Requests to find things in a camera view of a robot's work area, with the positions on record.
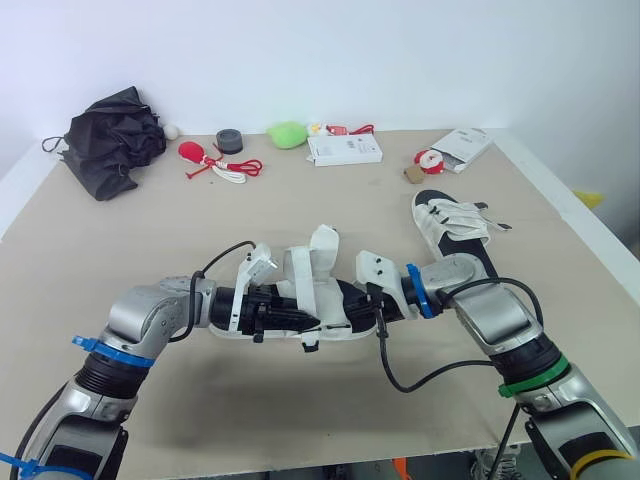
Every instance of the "white cardboard box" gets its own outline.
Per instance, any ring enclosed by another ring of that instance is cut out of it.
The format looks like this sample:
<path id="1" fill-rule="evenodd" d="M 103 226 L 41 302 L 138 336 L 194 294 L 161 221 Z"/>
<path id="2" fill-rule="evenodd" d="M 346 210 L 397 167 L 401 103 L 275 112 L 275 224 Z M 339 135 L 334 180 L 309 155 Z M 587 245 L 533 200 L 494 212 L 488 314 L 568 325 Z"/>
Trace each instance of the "white cardboard box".
<path id="1" fill-rule="evenodd" d="M 382 150 L 370 133 L 309 137 L 307 142 L 309 160 L 317 167 L 382 161 Z"/>
<path id="2" fill-rule="evenodd" d="M 491 138 L 486 132 L 477 128 L 457 128 L 431 145 L 431 148 L 442 153 L 447 170 L 460 173 L 489 145 Z"/>

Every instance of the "white backdrop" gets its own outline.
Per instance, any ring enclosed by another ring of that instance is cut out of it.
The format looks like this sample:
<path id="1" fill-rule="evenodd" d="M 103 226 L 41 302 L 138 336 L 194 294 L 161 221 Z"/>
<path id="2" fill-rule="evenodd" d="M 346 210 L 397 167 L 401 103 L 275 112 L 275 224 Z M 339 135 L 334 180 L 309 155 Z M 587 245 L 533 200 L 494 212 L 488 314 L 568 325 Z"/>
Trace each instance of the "white backdrop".
<path id="1" fill-rule="evenodd" d="M 8 0 L 0 175 L 130 85 L 193 134 L 510 127 L 622 239 L 640 217 L 636 0 Z"/>

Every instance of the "green cable tie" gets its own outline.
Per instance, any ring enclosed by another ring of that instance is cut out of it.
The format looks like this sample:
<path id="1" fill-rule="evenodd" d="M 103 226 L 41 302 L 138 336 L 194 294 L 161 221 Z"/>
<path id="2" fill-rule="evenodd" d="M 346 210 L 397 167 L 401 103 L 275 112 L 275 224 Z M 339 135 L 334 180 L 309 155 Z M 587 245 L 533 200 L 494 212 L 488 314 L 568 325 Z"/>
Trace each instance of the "green cable tie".
<path id="1" fill-rule="evenodd" d="M 551 380 L 560 375 L 569 365 L 567 358 L 562 355 L 560 359 L 553 364 L 552 367 L 545 370 L 539 375 L 533 378 L 523 380 L 522 382 L 510 383 L 509 385 L 502 384 L 498 387 L 498 393 L 504 398 L 511 398 L 516 393 L 524 392 L 525 390 L 533 390 L 534 388 L 542 387 L 549 383 Z"/>

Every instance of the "green plush toy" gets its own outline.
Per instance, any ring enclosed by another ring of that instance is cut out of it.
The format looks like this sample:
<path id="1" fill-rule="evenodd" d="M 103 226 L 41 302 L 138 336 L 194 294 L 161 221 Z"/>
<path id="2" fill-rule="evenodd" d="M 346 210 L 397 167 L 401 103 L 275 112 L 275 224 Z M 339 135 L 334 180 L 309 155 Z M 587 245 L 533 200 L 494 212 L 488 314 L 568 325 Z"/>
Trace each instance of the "green plush toy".
<path id="1" fill-rule="evenodd" d="M 273 144 L 278 148 L 294 148 L 307 139 L 307 129 L 298 122 L 283 122 L 267 130 Z"/>

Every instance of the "beige table surface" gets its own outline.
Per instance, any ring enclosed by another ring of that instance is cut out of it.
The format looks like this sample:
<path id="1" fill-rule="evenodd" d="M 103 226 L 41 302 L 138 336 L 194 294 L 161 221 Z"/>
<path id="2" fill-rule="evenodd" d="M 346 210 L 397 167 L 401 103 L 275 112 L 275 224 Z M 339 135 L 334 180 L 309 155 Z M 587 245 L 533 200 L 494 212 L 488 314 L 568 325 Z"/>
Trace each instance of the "beige table surface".
<path id="1" fill-rule="evenodd" d="M 263 174 L 234 185 L 207 172 L 192 181 L 179 142 L 135 172 L 137 190 L 91 199 L 62 164 L 43 183 L 0 244 L 0 451 L 13 452 L 35 412 L 80 366 L 73 335 L 96 336 L 129 287 L 190 274 L 239 240 L 266 241 L 280 258 L 320 223 L 341 235 L 335 276 L 354 280 L 368 249 L 427 264 L 410 214 L 414 193 L 440 189 L 485 201 L 509 223 L 488 246 L 498 272 L 538 294 L 547 331 L 627 424 L 640 423 L 640 311 L 536 188 L 496 147 L 464 173 L 410 185 L 402 170 L 444 132 L 376 134 L 384 161 L 316 168 L 307 148 L 274 149 L 245 136 L 239 161 Z M 210 140 L 199 137 L 200 142 Z M 231 285 L 241 256 L 210 272 Z M 483 355 L 452 313 L 390 327 L 391 362 L 409 383 L 446 362 Z M 377 339 L 324 343 L 245 341 L 195 331 L 170 345 L 140 390 L 126 426 L 120 478 L 167 478 L 284 469 L 412 456 L 495 444 L 512 402 L 486 367 L 438 378 L 416 393 L 394 390 Z M 514 441 L 526 435 L 521 425 Z M 0 474 L 6 470 L 3 466 Z"/>

